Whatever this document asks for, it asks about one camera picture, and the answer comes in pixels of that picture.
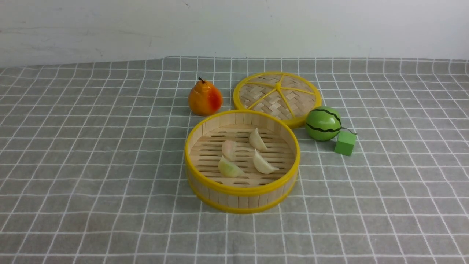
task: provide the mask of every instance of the watermelon stripe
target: watermelon stripe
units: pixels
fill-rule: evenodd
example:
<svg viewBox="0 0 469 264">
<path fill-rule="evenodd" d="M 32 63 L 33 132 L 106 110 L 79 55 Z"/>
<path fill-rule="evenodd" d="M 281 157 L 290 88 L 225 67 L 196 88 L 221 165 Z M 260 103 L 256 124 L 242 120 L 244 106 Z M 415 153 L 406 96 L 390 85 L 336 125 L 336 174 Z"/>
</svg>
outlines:
<svg viewBox="0 0 469 264">
<path fill-rule="evenodd" d="M 327 111 L 326 109 L 313 109 L 313 111 L 322 111 L 322 112 L 328 113 L 329 115 L 334 116 L 335 119 L 337 119 L 337 121 L 339 122 L 339 124 L 342 126 L 342 122 L 340 121 L 340 118 L 339 118 L 336 114 L 331 113 L 331 112 Z"/>
<path fill-rule="evenodd" d="M 320 132 L 337 132 L 337 131 L 340 131 L 342 128 L 338 128 L 338 129 L 332 129 L 332 128 L 329 128 L 329 129 L 322 129 L 322 128 L 318 128 L 318 127 L 313 127 L 311 126 L 310 124 L 306 123 L 306 125 L 311 128 L 312 130 L 316 130 L 316 131 L 320 131 Z"/>
</svg>

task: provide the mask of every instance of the watermelon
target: watermelon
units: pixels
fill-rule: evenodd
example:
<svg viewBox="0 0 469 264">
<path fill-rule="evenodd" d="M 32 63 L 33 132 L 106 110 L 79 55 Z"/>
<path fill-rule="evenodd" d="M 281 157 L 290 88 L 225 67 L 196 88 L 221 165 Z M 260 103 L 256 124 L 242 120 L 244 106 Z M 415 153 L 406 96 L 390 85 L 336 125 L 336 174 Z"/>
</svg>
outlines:
<svg viewBox="0 0 469 264">
<path fill-rule="evenodd" d="M 306 117 L 306 131 L 315 140 L 331 140 L 342 129 L 339 113 L 327 106 L 314 108 Z"/>
</svg>

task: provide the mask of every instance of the white dumpling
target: white dumpling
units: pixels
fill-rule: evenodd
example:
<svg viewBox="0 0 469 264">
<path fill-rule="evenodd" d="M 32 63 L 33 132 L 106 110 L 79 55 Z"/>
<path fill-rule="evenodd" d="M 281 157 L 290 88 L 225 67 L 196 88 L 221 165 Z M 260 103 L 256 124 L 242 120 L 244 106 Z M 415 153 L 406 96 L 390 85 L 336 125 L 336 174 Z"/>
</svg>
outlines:
<svg viewBox="0 0 469 264">
<path fill-rule="evenodd" d="M 262 141 L 261 136 L 259 136 L 259 129 L 256 128 L 251 134 L 249 135 L 249 144 L 255 149 L 258 150 L 267 150 L 264 142 Z"/>
<path fill-rule="evenodd" d="M 255 150 L 254 156 L 252 158 L 254 162 L 254 167 L 257 171 L 263 174 L 271 174 L 274 171 L 278 171 L 279 168 L 270 165 L 258 152 Z"/>
</svg>

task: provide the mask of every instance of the bamboo lid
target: bamboo lid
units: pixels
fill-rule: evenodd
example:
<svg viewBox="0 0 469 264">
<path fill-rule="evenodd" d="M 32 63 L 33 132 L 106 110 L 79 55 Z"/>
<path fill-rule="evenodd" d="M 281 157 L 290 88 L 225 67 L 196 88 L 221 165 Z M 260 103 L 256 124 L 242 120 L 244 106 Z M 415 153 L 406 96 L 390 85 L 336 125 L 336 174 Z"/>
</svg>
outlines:
<svg viewBox="0 0 469 264">
<path fill-rule="evenodd" d="M 242 80 L 234 89 L 234 106 L 264 112 L 289 128 L 304 125 L 308 113 L 321 106 L 321 95 L 306 79 L 286 72 L 263 72 Z"/>
</svg>

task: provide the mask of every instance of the string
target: string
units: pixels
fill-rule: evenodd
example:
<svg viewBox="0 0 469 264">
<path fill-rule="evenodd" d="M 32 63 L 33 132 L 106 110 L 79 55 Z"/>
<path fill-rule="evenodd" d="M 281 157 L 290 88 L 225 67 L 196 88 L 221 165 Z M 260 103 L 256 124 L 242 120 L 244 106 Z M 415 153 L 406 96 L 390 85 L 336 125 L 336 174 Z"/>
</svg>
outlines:
<svg viewBox="0 0 469 264">
<path fill-rule="evenodd" d="M 347 129 L 350 133 L 354 134 L 354 135 L 357 135 L 356 133 L 353 133 L 350 129 L 348 129 L 347 127 L 341 127 L 340 129 Z"/>
</svg>

